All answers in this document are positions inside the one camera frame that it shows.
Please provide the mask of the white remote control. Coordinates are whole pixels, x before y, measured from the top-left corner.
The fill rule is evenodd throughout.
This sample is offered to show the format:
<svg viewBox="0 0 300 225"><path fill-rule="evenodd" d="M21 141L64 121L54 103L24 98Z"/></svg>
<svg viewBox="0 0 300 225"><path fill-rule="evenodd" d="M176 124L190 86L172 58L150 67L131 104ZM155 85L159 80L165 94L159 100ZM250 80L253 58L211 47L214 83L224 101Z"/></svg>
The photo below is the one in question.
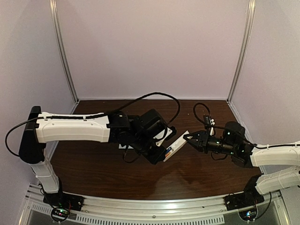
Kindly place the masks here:
<svg viewBox="0 0 300 225"><path fill-rule="evenodd" d="M177 153L187 143L187 141L183 139L183 134L168 147L171 149L169 151L170 155L167 157L165 156L165 159L163 160L163 162L166 162L167 160L169 160L175 153Z"/></svg>

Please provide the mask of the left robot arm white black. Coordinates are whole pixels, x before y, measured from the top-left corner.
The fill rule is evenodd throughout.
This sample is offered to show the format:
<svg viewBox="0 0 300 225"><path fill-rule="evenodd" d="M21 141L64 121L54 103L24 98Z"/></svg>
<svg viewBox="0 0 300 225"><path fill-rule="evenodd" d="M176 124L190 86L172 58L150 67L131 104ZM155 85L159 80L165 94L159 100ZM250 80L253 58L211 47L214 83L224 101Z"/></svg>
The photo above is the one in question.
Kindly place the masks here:
<svg viewBox="0 0 300 225"><path fill-rule="evenodd" d="M39 106L34 106L22 135L19 157L31 166L44 192L49 194L50 202L63 208L68 201L60 192L60 180L44 153L48 142L117 143L132 147L138 155L155 165L165 159L166 148L162 143L175 134L175 127L169 126L154 109L140 116L122 111L67 115L42 112Z"/></svg>

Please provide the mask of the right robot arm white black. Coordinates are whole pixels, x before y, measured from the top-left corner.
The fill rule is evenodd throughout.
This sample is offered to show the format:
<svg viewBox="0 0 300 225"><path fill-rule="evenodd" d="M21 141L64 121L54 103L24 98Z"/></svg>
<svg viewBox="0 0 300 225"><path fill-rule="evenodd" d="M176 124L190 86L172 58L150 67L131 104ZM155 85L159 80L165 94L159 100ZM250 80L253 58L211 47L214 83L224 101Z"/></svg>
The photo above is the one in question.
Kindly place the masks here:
<svg viewBox="0 0 300 225"><path fill-rule="evenodd" d="M279 145L256 145L245 138L245 128L235 121L227 122L222 137L212 136L207 126L183 136L189 145L199 152L221 153L231 157L239 167L254 168L263 165L287 165L286 169L271 174L251 177L242 193L224 197L227 210L250 207L264 201L265 194L271 194L300 184L300 143Z"/></svg>

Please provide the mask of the front aluminium rail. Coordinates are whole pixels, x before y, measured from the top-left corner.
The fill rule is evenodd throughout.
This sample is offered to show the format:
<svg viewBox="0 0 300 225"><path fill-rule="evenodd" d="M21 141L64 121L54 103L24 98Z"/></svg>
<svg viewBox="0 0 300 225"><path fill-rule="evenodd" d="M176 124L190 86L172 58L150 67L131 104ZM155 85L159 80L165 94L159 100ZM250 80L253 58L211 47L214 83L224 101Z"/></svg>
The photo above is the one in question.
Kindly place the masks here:
<svg viewBox="0 0 300 225"><path fill-rule="evenodd" d="M17 225L291 225L280 192L255 205L254 222L241 219L243 209L227 210L226 195L183 200L121 200L83 195L81 211L71 210L62 223L52 220L40 186L30 184Z"/></svg>

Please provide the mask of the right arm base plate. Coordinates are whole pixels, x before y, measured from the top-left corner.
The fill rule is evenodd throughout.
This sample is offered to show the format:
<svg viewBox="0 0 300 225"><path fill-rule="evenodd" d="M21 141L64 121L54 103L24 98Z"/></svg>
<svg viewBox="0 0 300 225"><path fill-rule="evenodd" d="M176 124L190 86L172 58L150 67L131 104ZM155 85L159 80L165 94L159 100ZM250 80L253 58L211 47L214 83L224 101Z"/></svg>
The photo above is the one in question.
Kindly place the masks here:
<svg viewBox="0 0 300 225"><path fill-rule="evenodd" d="M230 211L255 206L258 203L264 202L264 197L250 191L226 195L224 201L227 211Z"/></svg>

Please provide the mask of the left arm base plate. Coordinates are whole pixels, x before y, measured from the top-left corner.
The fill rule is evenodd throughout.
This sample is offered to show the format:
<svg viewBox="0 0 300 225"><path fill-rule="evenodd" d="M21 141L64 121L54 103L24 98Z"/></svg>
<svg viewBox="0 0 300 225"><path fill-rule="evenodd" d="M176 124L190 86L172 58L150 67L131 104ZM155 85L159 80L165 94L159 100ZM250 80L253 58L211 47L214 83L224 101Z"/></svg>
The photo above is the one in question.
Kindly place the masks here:
<svg viewBox="0 0 300 225"><path fill-rule="evenodd" d="M52 207L61 207L67 210L81 211L84 197L79 195L72 195L67 193L44 193L44 203Z"/></svg>

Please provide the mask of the right aluminium frame post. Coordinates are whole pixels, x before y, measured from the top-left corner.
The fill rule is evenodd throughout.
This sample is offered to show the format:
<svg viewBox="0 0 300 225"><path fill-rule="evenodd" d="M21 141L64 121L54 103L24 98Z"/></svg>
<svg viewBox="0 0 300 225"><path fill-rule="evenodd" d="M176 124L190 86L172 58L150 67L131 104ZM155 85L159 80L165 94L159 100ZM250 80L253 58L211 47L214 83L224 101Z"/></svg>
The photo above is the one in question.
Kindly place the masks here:
<svg viewBox="0 0 300 225"><path fill-rule="evenodd" d="M247 8L247 13L246 13L246 21L245 21L245 27L244 27L244 32L243 32L243 39L241 42L241 47L240 47L240 53L234 73L234 77L232 80L232 85L227 97L227 103L231 103L233 100L234 93L236 91L237 85L238 85L238 80L240 78L240 74L242 71L242 67L246 58L247 54L247 48L248 44L250 41L251 33L252 33L252 28L253 28L253 23L254 23L254 18L255 18L255 8L256 8L256 1L255 0L249 0L248 1L248 8Z"/></svg>

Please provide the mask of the aluminium frame post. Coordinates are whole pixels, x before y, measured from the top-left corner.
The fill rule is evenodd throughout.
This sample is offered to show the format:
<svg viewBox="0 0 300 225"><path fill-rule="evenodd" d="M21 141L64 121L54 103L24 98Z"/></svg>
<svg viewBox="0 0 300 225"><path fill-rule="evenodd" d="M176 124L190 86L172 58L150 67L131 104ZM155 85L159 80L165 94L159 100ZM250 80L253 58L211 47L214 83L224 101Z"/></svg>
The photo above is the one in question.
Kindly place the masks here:
<svg viewBox="0 0 300 225"><path fill-rule="evenodd" d="M227 103L231 103L233 100L234 93L236 91L237 85L238 85L238 80L240 78L240 74L242 71L242 67L246 58L247 54L247 48L248 44L250 41L251 33L252 33L252 28L253 28L253 23L254 23L254 18L255 18L255 8L256 8L256 1L255 0L249 0L248 1L248 8L247 8L247 13L246 13L246 21L245 21L245 27L244 27L244 32L243 32L243 39L241 42L241 47L240 47L240 53L234 73L234 77L232 80L232 85L227 97Z"/></svg>
<svg viewBox="0 0 300 225"><path fill-rule="evenodd" d="M68 64L68 59L67 59L67 54L65 51L64 43L63 43L63 36L62 36L62 31L60 27L60 20L59 20L59 13L58 13L58 7L57 7L57 1L56 0L50 0L50 11L52 15L52 22L54 26L54 32L56 36L56 41L58 45L58 51L60 55L60 60L62 64L62 68L66 77L67 85L71 93L71 97L73 99L74 103L79 102L79 98L77 96L74 82L71 76L69 64Z"/></svg>

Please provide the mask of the left aluminium frame post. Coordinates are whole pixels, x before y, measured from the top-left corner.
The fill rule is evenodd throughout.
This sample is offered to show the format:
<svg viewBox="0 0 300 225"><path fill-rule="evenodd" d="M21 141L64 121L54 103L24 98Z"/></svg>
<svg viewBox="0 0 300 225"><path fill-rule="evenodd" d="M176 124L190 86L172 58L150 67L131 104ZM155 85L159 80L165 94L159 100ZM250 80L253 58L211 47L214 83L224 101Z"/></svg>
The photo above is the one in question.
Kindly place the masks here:
<svg viewBox="0 0 300 225"><path fill-rule="evenodd" d="M71 97L73 99L74 103L79 102L79 98L77 96L74 82L71 76L69 64L68 64L68 59L67 59L67 54L65 51L64 43L63 43L63 36L62 36L62 31L60 27L60 20L59 20L59 13L58 13L58 7L57 7L57 1L56 0L50 0L50 11L52 15L52 22L54 26L54 32L56 36L56 41L58 45L58 51L60 55L60 60L62 64L62 68L66 77L67 85L71 93Z"/></svg>

